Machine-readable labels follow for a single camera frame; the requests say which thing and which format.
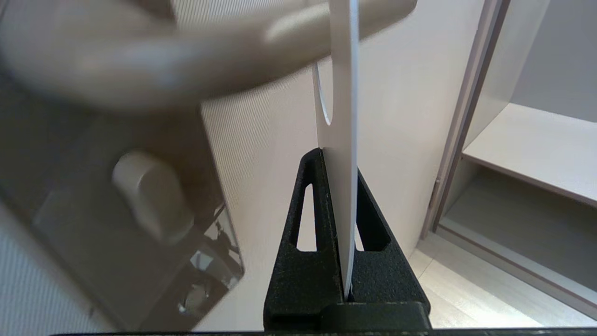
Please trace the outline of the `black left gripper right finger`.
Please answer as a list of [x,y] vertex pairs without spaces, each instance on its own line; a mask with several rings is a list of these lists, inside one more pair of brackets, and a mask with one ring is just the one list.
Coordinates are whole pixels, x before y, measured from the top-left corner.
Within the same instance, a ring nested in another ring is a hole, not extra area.
[[358,175],[352,296],[371,327],[430,327],[430,302],[364,177]]

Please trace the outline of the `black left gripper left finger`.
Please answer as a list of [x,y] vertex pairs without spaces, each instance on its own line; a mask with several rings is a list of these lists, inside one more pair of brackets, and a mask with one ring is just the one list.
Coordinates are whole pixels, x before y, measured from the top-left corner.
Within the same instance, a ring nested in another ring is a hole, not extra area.
[[[297,248],[305,190],[312,186],[316,250]],[[344,301],[330,188],[323,151],[301,157],[263,305],[265,330],[319,330],[321,311]]]

